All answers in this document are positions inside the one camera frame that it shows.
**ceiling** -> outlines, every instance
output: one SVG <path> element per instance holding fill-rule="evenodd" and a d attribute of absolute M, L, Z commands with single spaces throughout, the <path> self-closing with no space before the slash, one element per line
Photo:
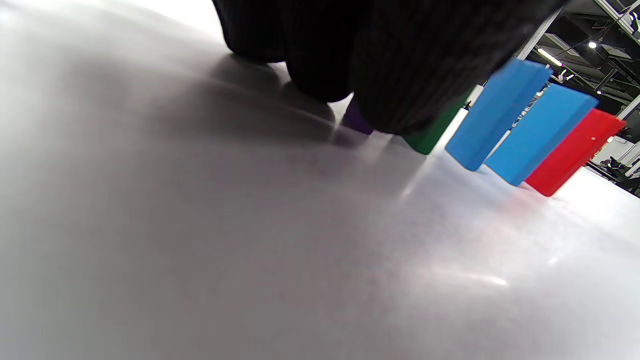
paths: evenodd
<path fill-rule="evenodd" d="M 608 1 L 622 13 L 635 0 Z M 590 41 L 598 46 L 589 48 Z M 554 65 L 537 51 L 532 51 L 528 60 L 550 64 L 556 76 L 564 69 L 565 78 L 574 74 L 563 85 L 597 96 L 605 111 L 616 113 L 640 95 L 640 45 L 622 32 L 593 0 L 573 0 L 567 4 L 538 47 L 563 66 Z"/>

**metal beam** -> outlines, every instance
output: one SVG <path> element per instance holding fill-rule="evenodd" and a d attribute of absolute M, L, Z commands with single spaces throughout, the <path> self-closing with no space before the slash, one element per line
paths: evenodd
<path fill-rule="evenodd" d="M 527 58 L 529 53 L 531 53 L 531 51 L 536 46 L 536 44 L 540 41 L 542 36 L 544 36 L 544 34 L 547 32 L 547 29 L 549 28 L 549 26 L 551 26 L 551 23 L 556 19 L 558 14 L 560 14 L 560 10 L 562 9 L 558 9 L 558 11 L 554 12 L 553 14 L 551 14 L 551 16 L 547 17 L 547 19 L 540 25 L 540 27 L 536 30 L 536 32 L 533 33 L 533 35 L 531 35 L 531 38 L 529 38 L 527 42 L 520 48 L 520 50 L 516 54 L 516 59 L 524 60 Z"/>
<path fill-rule="evenodd" d="M 616 114 L 616 117 L 620 120 L 625 120 L 638 107 L 638 105 L 640 105 L 640 95 L 631 100 L 626 108 L 622 109 L 618 114 Z"/>
<path fill-rule="evenodd" d="M 631 25 L 627 24 L 625 21 L 620 21 L 622 17 L 626 14 L 617 12 L 616 9 L 614 9 L 613 6 L 611 6 L 611 4 L 607 2 L 607 0 L 593 0 L 593 2 L 596 3 L 599 7 L 601 7 L 602 10 L 610 18 L 613 19 L 613 21 L 616 21 L 620 26 L 620 28 L 622 29 L 622 31 L 624 31 L 631 39 L 633 39 L 633 41 L 640 44 L 640 40 L 634 37 L 634 30 L 631 28 Z"/>

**purple block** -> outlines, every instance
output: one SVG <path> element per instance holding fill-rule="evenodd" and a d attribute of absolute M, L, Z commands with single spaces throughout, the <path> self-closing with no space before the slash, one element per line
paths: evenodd
<path fill-rule="evenodd" d="M 360 108 L 354 100 L 351 100 L 351 102 L 349 103 L 347 112 L 345 112 L 340 125 L 346 126 L 350 129 L 354 129 L 355 131 L 359 131 L 367 135 L 371 135 L 371 133 L 373 133 L 373 128 L 369 126 L 364 120 L 362 114 L 360 113 Z"/>

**green block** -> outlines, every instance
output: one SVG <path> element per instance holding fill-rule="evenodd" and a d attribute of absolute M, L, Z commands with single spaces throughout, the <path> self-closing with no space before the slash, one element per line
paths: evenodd
<path fill-rule="evenodd" d="M 469 95 L 471 95 L 471 90 L 469 90 L 465 95 L 462 95 L 458 101 L 452 103 L 443 112 L 441 112 L 440 116 L 436 118 L 426 132 L 403 136 L 406 143 L 413 147 L 413 150 L 416 150 L 421 154 L 430 154 L 433 147 L 435 147 L 438 140 L 442 137 L 444 131 L 453 121 L 453 118 L 456 117 L 458 111 L 460 111 L 460 109 L 465 105 Z"/>

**ceiling light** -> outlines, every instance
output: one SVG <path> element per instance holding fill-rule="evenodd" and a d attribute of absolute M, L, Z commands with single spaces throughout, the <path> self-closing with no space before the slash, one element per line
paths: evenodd
<path fill-rule="evenodd" d="M 558 66 L 562 66 L 562 63 L 560 61 L 558 61 L 558 59 L 556 59 L 555 57 L 551 56 L 551 54 L 549 54 L 548 52 L 544 51 L 544 49 L 538 49 L 538 52 L 546 57 L 547 59 L 549 59 L 552 63 L 558 65 Z"/>

